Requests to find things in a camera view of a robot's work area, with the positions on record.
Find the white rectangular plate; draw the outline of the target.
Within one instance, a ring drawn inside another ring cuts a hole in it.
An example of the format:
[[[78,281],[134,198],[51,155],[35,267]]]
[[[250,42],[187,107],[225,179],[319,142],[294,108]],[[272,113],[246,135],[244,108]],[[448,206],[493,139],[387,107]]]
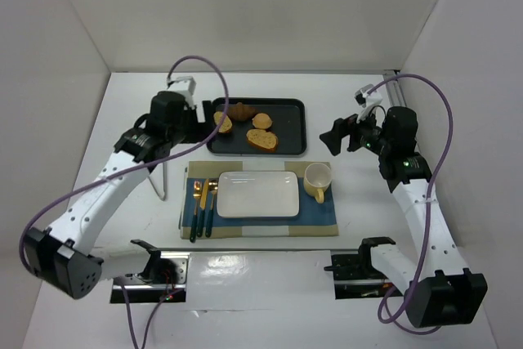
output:
[[[218,178],[220,217],[287,218],[297,216],[299,209],[299,187],[294,172],[224,172]]]

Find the brown croissant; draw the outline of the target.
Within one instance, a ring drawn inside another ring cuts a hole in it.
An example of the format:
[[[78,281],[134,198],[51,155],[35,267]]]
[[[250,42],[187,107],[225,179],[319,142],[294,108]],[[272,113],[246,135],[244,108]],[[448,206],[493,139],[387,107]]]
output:
[[[227,110],[227,116],[237,122],[246,122],[252,119],[257,114],[257,110],[250,106],[245,105],[242,102],[230,105]]]

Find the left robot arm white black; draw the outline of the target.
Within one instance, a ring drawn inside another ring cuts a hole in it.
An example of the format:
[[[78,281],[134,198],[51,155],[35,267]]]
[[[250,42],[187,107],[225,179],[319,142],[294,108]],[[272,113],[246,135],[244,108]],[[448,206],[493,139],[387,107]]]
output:
[[[169,159],[178,144],[191,150],[215,134],[210,122],[197,119],[193,91],[161,91],[116,142],[96,180],[73,192],[77,200],[44,230],[30,222],[19,242],[20,260],[32,275],[69,295],[85,297],[101,280],[145,273],[159,252],[140,240],[122,250],[93,254],[96,240],[125,199],[154,169]]]

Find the round bun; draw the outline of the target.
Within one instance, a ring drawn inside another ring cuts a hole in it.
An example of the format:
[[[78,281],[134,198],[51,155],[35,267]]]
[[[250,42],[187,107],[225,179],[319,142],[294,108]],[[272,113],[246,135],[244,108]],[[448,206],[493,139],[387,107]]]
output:
[[[267,130],[271,128],[273,121],[268,114],[258,113],[253,117],[252,123],[256,129]]]

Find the small bread slice left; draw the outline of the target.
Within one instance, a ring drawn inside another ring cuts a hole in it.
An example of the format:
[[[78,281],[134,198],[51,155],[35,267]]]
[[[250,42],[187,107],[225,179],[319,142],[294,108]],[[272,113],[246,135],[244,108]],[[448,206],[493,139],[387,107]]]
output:
[[[218,130],[220,134],[227,134],[232,131],[233,124],[227,114],[217,111],[213,115],[213,120],[216,125],[220,125]]]

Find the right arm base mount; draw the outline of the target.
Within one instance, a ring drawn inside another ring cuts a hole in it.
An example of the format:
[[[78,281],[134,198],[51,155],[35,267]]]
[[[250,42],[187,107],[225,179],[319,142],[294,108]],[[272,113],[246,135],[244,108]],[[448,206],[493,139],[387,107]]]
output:
[[[370,249],[379,245],[395,245],[389,237],[364,238],[357,250],[333,250],[331,263],[324,271],[333,274],[336,300],[382,298],[393,283],[372,267]]]

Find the aluminium rail right corner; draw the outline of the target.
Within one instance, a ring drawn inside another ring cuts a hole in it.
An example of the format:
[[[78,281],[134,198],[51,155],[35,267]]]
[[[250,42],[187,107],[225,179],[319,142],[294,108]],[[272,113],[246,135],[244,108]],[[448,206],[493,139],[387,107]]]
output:
[[[392,76],[398,75],[399,73],[399,70],[389,69],[384,72],[383,78],[388,79]],[[386,91],[390,106],[407,107],[405,95],[398,80],[393,80],[392,82],[387,83]]]

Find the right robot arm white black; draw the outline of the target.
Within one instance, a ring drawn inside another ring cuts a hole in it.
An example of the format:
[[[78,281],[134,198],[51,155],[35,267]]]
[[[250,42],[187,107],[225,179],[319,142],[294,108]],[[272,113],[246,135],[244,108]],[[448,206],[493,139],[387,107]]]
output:
[[[486,295],[481,273],[471,272],[457,249],[431,185],[427,161],[415,150],[417,115],[405,107],[391,107],[381,125],[369,113],[334,121],[320,140],[332,155],[360,148],[378,157],[379,172],[404,213],[418,262],[411,262],[388,237],[363,239],[360,268],[384,275],[404,297],[399,310],[415,328],[470,324]]]

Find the large bread slice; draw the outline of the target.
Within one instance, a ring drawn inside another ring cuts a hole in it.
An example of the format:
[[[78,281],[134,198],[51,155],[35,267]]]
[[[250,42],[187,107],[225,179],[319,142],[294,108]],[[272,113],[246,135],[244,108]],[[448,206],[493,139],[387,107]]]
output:
[[[248,130],[246,138],[249,145],[267,152],[275,152],[279,144],[279,139],[273,132],[257,128]]]

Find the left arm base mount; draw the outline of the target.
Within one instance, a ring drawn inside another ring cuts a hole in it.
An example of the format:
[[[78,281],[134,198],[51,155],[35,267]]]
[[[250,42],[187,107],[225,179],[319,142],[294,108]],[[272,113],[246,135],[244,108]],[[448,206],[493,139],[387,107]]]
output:
[[[152,304],[163,297],[166,303],[184,303],[190,254],[158,248],[142,239],[130,243],[132,251],[139,251],[140,259],[132,261],[132,269],[113,280],[110,303],[125,303],[120,284],[131,304]]]

